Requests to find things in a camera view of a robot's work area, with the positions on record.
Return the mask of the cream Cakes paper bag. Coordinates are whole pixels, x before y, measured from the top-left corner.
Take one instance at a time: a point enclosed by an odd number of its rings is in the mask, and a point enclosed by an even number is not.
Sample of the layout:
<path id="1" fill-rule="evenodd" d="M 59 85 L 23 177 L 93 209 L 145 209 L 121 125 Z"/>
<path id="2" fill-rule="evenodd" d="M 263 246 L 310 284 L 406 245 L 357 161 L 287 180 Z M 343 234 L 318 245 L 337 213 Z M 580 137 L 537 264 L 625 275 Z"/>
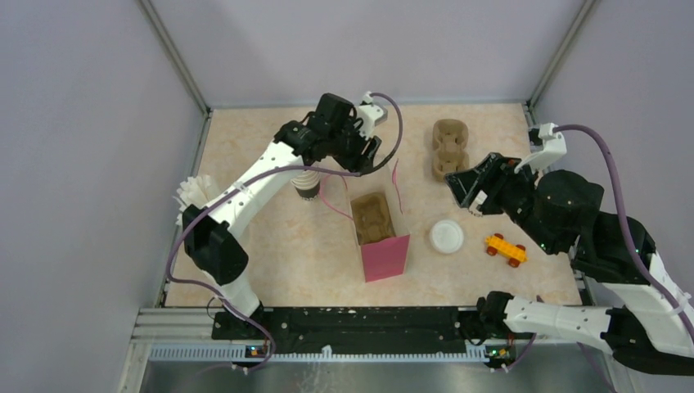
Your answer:
<path id="1" fill-rule="evenodd" d="M 334 206 L 326 198 L 328 182 L 334 176 L 326 175 L 320 182 L 319 199 L 329 209 L 347 218 L 353 229 L 354 238 L 359 251 L 365 282 L 375 282 L 397 277 L 405 273 L 408 262 L 408 250 L 411 231 L 403 209 L 403 201 L 398 185 L 399 163 L 387 164 L 373 174 L 362 178 L 342 177 L 347 207 L 344 209 Z M 360 246 L 357 242 L 350 201 L 371 192 L 385 193 L 390 209 L 395 236 L 378 243 Z"/>

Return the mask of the white paper coffee cup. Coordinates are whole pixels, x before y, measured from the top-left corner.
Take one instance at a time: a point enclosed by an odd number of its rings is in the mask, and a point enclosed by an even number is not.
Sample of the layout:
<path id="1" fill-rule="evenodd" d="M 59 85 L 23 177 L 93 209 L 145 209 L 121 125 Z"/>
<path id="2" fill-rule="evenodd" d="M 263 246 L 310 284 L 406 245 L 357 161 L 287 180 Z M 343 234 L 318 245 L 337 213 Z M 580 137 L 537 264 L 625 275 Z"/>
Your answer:
<path id="1" fill-rule="evenodd" d="M 467 208 L 468 211 L 472 215 L 474 215 L 475 217 L 484 216 L 484 213 L 482 212 L 482 208 L 484 207 L 484 203 L 486 202 L 487 197 L 488 196 L 484 191 L 477 192 L 477 194 L 472 199 L 470 205 Z"/>

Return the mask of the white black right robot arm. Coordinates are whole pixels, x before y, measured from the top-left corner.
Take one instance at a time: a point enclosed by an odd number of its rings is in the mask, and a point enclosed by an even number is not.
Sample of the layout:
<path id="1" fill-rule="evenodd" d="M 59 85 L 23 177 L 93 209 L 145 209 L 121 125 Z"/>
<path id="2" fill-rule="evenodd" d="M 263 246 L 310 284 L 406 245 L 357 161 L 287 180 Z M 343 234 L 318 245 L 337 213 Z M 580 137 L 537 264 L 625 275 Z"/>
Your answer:
<path id="1" fill-rule="evenodd" d="M 627 221 L 633 245 L 625 243 L 618 215 L 600 209 L 601 185 L 563 169 L 539 176 L 498 153 L 444 180 L 459 206 L 481 215 L 507 215 L 543 252 L 568 254 L 572 269 L 623 302 L 621 307 L 560 306 L 491 291 L 476 304 L 486 335 L 557 337 L 600 350 L 642 373 L 693 374 L 692 336 L 678 316 L 683 305 L 671 305 L 648 282 L 659 278 L 671 296 L 678 294 L 656 244 L 636 219 Z"/>

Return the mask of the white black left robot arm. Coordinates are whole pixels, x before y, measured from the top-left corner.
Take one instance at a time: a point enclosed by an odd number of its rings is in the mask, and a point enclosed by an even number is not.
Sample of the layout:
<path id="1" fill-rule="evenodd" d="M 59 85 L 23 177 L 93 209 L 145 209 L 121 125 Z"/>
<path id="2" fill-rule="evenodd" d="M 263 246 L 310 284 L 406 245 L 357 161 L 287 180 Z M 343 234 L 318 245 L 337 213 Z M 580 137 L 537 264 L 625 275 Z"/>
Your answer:
<path id="1" fill-rule="evenodd" d="M 327 157 L 348 174 L 372 171 L 381 145 L 374 129 L 386 118 L 387 110 L 370 93 L 358 105 L 325 93 L 302 120 L 285 123 L 232 186 L 183 211 L 185 254 L 211 280 L 215 295 L 234 309 L 231 326 L 239 336 L 255 337 L 263 325 L 256 311 L 261 302 L 247 274 L 250 257 L 241 245 L 250 222 L 286 184 Z"/>

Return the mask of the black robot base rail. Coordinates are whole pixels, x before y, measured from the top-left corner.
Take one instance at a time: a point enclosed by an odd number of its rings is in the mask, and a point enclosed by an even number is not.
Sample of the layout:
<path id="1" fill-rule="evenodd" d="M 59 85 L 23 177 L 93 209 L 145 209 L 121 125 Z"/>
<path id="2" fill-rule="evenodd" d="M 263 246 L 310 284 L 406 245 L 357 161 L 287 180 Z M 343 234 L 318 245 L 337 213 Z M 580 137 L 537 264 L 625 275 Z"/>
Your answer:
<path id="1" fill-rule="evenodd" d="M 259 307 L 249 321 L 220 311 L 211 337 L 277 345 L 279 355 L 314 354 L 330 346 L 337 355 L 461 354 L 474 344 L 527 338 L 506 327 L 486 326 L 479 312 L 458 306 Z"/>

